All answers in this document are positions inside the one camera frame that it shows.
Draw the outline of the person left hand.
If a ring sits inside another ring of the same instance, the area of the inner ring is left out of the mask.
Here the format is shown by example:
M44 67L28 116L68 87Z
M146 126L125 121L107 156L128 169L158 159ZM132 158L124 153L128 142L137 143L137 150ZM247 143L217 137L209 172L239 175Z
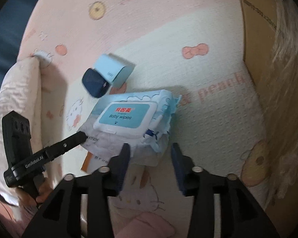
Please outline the person left hand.
M16 189L19 202L24 206L37 206L38 204L43 204L52 191L53 189L50 186L50 180L46 177L44 178L44 182L40 185L38 189L39 195L35 199L23 189Z

